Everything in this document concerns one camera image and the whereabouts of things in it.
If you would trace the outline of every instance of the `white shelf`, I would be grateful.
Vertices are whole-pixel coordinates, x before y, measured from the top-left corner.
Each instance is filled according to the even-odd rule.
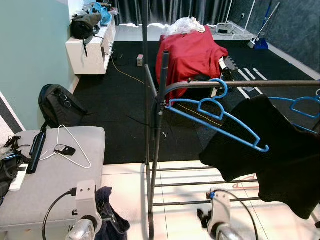
[[[108,26],[102,26],[99,33],[86,45],[87,56],[83,41],[71,37],[65,46],[74,74],[105,74],[112,49],[110,49],[109,42],[113,43],[115,36],[116,26],[112,18]]]

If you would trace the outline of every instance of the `gray cushion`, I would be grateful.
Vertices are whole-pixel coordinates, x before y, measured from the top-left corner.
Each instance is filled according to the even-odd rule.
[[[96,189],[101,187],[106,142],[104,129],[93,126],[69,127],[68,129],[80,143],[92,167],[84,169],[59,155],[39,161],[36,172],[26,176],[21,189],[16,192],[8,192],[6,195],[0,206],[0,231],[18,227],[40,228],[50,205],[60,195],[77,187],[79,181],[94,180]],[[17,135],[21,136],[18,144],[20,146],[32,145],[38,133],[38,130],[18,133]],[[57,129],[47,130],[42,154],[47,150],[47,154],[53,153],[57,143],[57,133]],[[89,166],[77,143],[64,128],[60,129],[59,144],[75,148],[75,154],[69,158],[83,166]],[[27,146],[20,149],[25,156],[29,156],[30,148]],[[75,217],[72,216],[72,211],[75,207],[75,197],[65,196],[50,212],[48,226],[74,223]]]

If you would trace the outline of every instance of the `red blanket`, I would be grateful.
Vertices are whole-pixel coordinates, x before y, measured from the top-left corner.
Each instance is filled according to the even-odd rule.
[[[185,82],[188,78],[203,74],[212,79],[219,78],[219,59],[228,56],[228,51],[215,43],[208,26],[205,32],[176,34],[160,38],[160,49],[156,58],[155,73],[158,83],[163,51],[170,52],[166,85]],[[180,98],[186,88],[175,90],[167,95],[167,99]]]

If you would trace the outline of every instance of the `black carpet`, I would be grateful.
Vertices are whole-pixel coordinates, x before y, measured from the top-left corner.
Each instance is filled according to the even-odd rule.
[[[246,41],[216,42],[228,49],[230,57],[240,69],[248,68],[253,73],[252,69],[256,68],[268,80],[311,80],[309,76],[269,50],[252,50],[247,47]],[[137,67],[136,61],[138,54],[143,52],[142,42],[115,42],[113,49],[116,52],[114,63],[118,69],[142,81],[143,68]],[[148,49],[150,71],[153,79],[156,79],[155,65],[159,42],[149,42]],[[236,81],[245,81],[238,72],[232,74]],[[317,88],[268,87],[260,90],[270,97],[295,99],[314,96]],[[105,165],[145,161],[143,93],[144,85],[118,72],[111,61],[105,75],[82,76],[74,95],[93,113],[84,119],[83,125],[102,127],[105,130]],[[201,99],[207,97],[209,93],[209,89],[189,89],[185,97]],[[254,97],[259,93],[254,90],[247,94]],[[235,88],[230,90],[220,102],[225,110],[230,112],[244,99],[244,96]],[[307,128],[312,128],[316,124],[315,120],[290,111],[290,105],[286,102],[273,101],[273,103],[292,122]],[[184,106],[195,109],[194,106],[187,104]],[[311,112],[319,111],[319,105],[316,104],[304,102],[297,107],[303,107],[304,110],[308,109]],[[216,106],[210,105],[207,108],[215,113],[219,112]],[[212,129],[207,129],[168,110],[164,114],[161,132],[159,156],[161,162],[199,160],[199,153],[215,133]]]

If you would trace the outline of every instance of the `white hanger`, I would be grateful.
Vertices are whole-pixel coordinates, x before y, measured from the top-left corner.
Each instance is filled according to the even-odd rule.
[[[66,128],[65,125],[60,125],[60,126],[58,127],[58,136],[57,136],[57,139],[56,139],[56,144],[57,144],[57,145],[59,144],[59,132],[60,132],[60,128],[61,128],[61,127],[64,127],[65,130],[67,130],[67,132],[71,135],[71,137],[73,137],[73,139],[74,139],[75,142],[78,144],[79,148],[81,149],[83,155],[85,156],[85,158],[86,158],[86,160],[88,161],[88,163],[90,164],[90,166],[82,166],[82,165],[80,165],[79,163],[76,163],[75,161],[71,160],[70,158],[66,157],[65,155],[62,155],[62,154],[59,153],[59,152],[54,152],[54,153],[52,153],[51,155],[46,156],[46,157],[43,158],[43,156],[48,152],[48,151],[45,151],[45,153],[41,155],[40,160],[41,160],[41,161],[42,161],[42,160],[46,160],[46,159],[48,159],[48,158],[50,158],[50,157],[58,154],[58,155],[64,157],[65,159],[69,160],[70,162],[74,163],[75,165],[77,165],[77,166],[79,166],[79,167],[81,167],[81,168],[84,168],[84,169],[89,169],[89,168],[91,168],[91,166],[92,166],[92,165],[91,165],[91,162],[90,162],[89,158],[87,157],[85,151],[82,149],[82,147],[80,146],[80,144],[79,144],[79,142],[77,141],[77,139],[72,135],[72,133],[68,130],[68,128]]]

